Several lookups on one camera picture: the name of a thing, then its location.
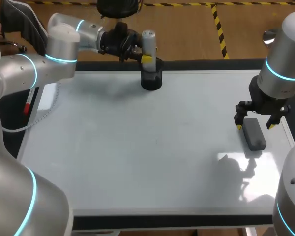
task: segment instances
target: black table border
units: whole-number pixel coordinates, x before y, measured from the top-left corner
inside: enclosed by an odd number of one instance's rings
[[[166,70],[260,70],[264,59],[223,59],[223,60],[189,60],[166,61]],[[76,71],[138,71],[136,62],[78,62]],[[8,100],[15,100],[11,95]],[[291,134],[295,141],[295,97],[290,99],[292,111],[286,116]],[[7,149],[17,156],[24,133],[5,137]],[[102,229],[139,229],[139,228],[182,228],[182,227],[216,227],[247,226],[272,224],[272,215],[136,215],[136,216],[75,216],[73,230]]]

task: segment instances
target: cable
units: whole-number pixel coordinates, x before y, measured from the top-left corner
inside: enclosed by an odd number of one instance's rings
[[[2,127],[2,130],[7,133],[18,133],[18,132],[27,130],[28,128],[31,128],[34,125],[37,125],[38,123],[40,123],[44,118],[46,118],[54,110],[57,100],[58,100],[58,97],[59,97],[60,87],[61,87],[61,83],[58,83],[57,88],[56,88],[56,95],[54,97],[53,103],[52,103],[50,109],[42,117],[38,118],[37,120],[35,120],[31,124],[28,124],[27,126],[19,128],[19,129],[6,129],[6,128]]]

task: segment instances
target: black block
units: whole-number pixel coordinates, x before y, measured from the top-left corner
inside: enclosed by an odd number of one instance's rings
[[[242,131],[251,151],[262,151],[266,148],[266,140],[257,118],[244,119]]]

